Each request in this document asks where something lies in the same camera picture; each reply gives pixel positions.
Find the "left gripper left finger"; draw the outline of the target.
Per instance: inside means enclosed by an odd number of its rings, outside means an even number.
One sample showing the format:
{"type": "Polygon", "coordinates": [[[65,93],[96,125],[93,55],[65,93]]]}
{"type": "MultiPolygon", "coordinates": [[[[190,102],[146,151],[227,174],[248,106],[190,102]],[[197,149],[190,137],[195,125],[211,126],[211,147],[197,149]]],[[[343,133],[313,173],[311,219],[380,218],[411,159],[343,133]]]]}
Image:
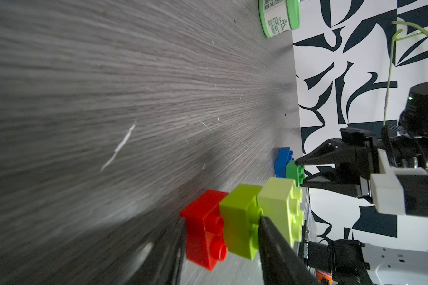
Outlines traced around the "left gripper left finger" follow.
{"type": "Polygon", "coordinates": [[[185,257],[185,218],[170,224],[158,237],[128,285],[178,285],[185,257]]]}

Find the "blue long lego brick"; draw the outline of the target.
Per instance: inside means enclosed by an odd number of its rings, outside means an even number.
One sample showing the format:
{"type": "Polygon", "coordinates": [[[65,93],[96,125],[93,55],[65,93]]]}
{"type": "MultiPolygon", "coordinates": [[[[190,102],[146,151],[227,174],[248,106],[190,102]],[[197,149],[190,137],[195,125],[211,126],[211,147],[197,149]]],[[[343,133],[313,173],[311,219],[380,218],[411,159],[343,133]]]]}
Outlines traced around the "blue long lego brick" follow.
{"type": "Polygon", "coordinates": [[[288,148],[280,148],[274,164],[275,176],[286,178],[286,167],[290,161],[294,160],[293,151],[288,148]]]}

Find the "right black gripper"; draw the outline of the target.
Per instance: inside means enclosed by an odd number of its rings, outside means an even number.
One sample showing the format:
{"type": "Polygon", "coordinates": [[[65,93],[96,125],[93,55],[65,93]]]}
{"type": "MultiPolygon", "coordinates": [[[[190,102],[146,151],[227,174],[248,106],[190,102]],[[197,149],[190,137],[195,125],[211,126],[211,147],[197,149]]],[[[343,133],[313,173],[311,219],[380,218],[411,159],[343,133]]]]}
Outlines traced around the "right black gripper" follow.
{"type": "Polygon", "coordinates": [[[379,173],[379,150],[397,168],[422,168],[428,173],[428,138],[405,132],[403,127],[382,127],[380,136],[358,128],[343,128],[341,139],[326,140],[296,160],[299,166],[335,165],[336,172],[321,172],[304,178],[302,187],[360,197],[355,178],[379,173]]]}

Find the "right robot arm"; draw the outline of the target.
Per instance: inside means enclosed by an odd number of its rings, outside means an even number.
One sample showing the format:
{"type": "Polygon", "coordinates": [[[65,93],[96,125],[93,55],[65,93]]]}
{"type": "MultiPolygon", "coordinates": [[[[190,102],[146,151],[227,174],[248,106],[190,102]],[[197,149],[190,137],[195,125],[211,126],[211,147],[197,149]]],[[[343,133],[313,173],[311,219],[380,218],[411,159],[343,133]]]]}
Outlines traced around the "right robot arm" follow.
{"type": "MultiPolygon", "coordinates": [[[[428,82],[410,89],[390,136],[342,128],[340,138],[323,142],[297,159],[298,165],[328,165],[303,186],[362,198],[380,214],[428,218],[428,82]]],[[[378,247],[357,240],[310,242],[307,264],[332,275],[340,285],[428,285],[428,251],[378,247]]]]}

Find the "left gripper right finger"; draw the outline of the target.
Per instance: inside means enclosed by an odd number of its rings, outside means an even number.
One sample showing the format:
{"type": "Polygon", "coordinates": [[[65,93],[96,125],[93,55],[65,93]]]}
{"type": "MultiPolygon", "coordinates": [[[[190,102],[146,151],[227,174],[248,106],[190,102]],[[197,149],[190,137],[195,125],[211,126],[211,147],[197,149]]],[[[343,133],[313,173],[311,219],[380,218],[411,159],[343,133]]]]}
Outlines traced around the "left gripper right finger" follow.
{"type": "Polygon", "coordinates": [[[262,216],[258,229],[260,262],[266,285],[318,285],[272,220],[262,216]]]}

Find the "yellow-green lego brick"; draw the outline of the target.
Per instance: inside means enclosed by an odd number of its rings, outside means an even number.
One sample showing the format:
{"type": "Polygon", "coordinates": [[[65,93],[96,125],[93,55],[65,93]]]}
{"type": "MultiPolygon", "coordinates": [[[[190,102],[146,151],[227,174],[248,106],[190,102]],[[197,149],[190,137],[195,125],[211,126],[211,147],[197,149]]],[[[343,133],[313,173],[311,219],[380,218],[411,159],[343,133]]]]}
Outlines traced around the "yellow-green lego brick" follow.
{"type": "Polygon", "coordinates": [[[293,247],[303,238],[303,190],[293,179],[269,178],[258,194],[258,206],[293,247]]]}

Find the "dark green lego brick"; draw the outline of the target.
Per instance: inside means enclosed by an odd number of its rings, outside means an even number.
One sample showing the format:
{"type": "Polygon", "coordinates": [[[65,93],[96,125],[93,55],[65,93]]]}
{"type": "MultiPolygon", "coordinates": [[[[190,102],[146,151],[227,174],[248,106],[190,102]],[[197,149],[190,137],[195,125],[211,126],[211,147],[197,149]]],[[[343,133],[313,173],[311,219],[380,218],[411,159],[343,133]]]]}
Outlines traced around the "dark green lego brick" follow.
{"type": "Polygon", "coordinates": [[[291,160],[288,162],[285,168],[286,178],[293,179],[297,187],[300,187],[304,181],[304,166],[297,165],[295,160],[291,160]]]}

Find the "red lego brick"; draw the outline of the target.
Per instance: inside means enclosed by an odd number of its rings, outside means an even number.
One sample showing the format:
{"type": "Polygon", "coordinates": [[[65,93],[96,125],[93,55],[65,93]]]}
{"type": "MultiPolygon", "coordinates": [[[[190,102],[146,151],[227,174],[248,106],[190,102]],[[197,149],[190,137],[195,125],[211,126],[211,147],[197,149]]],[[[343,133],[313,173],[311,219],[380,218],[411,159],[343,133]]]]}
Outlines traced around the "red lego brick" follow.
{"type": "Polygon", "coordinates": [[[209,271],[225,261],[228,247],[224,241],[224,219],[219,204],[227,192],[208,190],[180,212],[185,218],[187,259],[209,271]]]}

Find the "lime green lego brick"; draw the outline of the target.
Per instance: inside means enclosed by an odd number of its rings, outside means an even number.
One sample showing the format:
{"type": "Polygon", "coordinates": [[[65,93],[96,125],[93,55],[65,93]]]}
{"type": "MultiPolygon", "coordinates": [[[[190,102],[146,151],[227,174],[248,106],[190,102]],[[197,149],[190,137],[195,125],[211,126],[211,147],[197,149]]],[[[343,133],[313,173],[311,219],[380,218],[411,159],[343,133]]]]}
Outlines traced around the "lime green lego brick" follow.
{"type": "Polygon", "coordinates": [[[258,185],[240,184],[219,204],[224,220],[224,241],[229,252],[253,260],[259,249],[258,229],[263,210],[258,206],[258,185]]]}

